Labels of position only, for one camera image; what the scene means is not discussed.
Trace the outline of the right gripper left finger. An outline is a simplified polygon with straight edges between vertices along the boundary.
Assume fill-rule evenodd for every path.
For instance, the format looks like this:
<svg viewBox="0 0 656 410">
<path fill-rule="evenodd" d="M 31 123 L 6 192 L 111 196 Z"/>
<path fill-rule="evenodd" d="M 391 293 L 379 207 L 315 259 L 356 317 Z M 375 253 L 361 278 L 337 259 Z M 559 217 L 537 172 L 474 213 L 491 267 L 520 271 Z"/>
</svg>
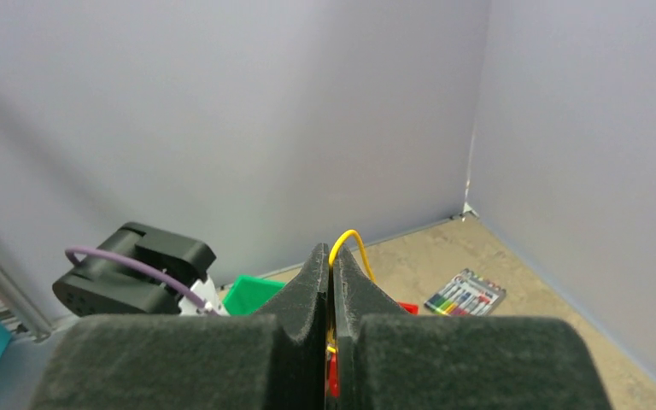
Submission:
<svg viewBox="0 0 656 410">
<path fill-rule="evenodd" d="M 97 315 L 57 345 L 34 409 L 321 409 L 325 243 L 250 315 Z"/>
</svg>

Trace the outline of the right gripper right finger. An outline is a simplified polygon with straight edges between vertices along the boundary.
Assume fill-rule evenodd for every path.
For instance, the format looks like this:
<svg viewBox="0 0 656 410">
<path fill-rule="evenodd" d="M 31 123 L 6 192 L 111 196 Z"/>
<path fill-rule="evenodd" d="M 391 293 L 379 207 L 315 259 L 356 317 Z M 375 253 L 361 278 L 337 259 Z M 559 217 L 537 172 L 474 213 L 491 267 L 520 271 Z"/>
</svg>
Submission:
<svg viewBox="0 0 656 410">
<path fill-rule="evenodd" d="M 412 315 L 347 249 L 332 265 L 341 409 L 608 409 L 584 340 L 542 316 Z"/>
</svg>

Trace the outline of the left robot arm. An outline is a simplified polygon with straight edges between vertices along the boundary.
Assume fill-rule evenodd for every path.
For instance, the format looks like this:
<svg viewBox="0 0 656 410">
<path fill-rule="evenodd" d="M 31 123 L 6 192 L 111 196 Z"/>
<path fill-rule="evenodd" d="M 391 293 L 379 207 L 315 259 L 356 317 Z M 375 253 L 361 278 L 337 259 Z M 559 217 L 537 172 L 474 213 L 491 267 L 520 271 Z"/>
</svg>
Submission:
<svg viewBox="0 0 656 410">
<path fill-rule="evenodd" d="M 96 248 L 70 246 L 71 269 L 56 298 L 79 317 L 95 314 L 228 314 L 208 269 L 216 255 L 204 242 L 135 222 Z"/>
</svg>

